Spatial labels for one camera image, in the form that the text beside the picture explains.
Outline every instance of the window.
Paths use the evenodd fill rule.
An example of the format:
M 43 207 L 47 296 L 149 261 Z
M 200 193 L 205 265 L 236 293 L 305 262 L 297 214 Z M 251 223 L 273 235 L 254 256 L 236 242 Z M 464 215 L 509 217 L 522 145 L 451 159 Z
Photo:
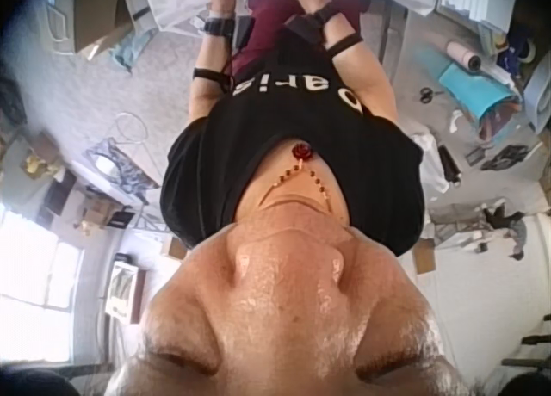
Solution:
M 68 362 L 82 251 L 2 212 L 0 207 L 0 362 Z

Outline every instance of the necklace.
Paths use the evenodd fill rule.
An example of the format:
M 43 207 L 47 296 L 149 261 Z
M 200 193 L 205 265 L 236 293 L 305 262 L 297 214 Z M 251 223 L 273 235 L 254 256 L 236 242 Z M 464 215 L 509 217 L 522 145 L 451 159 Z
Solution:
M 323 196 L 328 211 L 332 213 L 327 189 L 321 182 L 321 179 L 317 177 L 315 170 L 312 170 L 305 165 L 305 163 L 313 157 L 312 147 L 307 143 L 296 144 L 293 147 L 292 153 L 294 158 L 297 160 L 297 163 L 293 165 L 290 170 L 285 170 L 284 174 L 279 175 L 278 180 L 271 184 L 266 194 L 264 194 L 264 196 L 262 197 L 262 200 L 260 200 L 260 202 L 258 203 L 258 206 L 260 207 L 266 201 L 266 198 L 268 198 L 268 196 L 274 189 L 281 187 L 284 183 L 290 181 L 301 173 L 307 173 L 312 178 L 313 183 L 318 186 L 319 193 Z

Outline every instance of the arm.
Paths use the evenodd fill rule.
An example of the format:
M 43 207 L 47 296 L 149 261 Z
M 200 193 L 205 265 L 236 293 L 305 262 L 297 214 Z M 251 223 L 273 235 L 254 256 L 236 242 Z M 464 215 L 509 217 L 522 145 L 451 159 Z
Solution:
M 307 13 L 322 9 L 331 0 L 298 0 Z M 334 16 L 324 28 L 325 48 L 355 33 L 344 15 Z M 398 119 L 393 88 L 379 60 L 364 43 L 359 43 L 335 56 L 333 64 L 343 82 L 350 87 L 377 116 L 395 122 Z
M 211 0 L 211 11 L 220 17 L 231 17 L 236 0 Z M 206 34 L 197 57 L 197 69 L 222 72 L 231 56 L 231 46 L 223 37 Z M 207 116 L 216 102 L 224 95 L 220 86 L 212 80 L 196 78 L 189 93 L 189 121 Z

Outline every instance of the red pendant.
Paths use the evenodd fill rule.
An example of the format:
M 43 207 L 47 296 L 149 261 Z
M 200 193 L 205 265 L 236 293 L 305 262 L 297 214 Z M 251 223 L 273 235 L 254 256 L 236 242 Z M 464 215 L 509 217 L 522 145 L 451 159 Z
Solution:
M 307 161 L 311 159 L 313 156 L 312 147 L 309 144 L 305 144 L 305 143 L 296 144 L 293 147 L 293 156 L 297 160 L 302 159 L 303 161 Z

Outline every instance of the scissors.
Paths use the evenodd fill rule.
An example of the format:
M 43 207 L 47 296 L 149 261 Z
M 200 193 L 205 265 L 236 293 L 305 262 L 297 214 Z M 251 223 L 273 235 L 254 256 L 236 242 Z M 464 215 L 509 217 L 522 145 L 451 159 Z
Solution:
M 422 88 L 421 89 L 421 98 L 419 101 L 425 105 L 432 102 L 434 96 L 442 95 L 444 92 L 435 92 L 431 88 Z

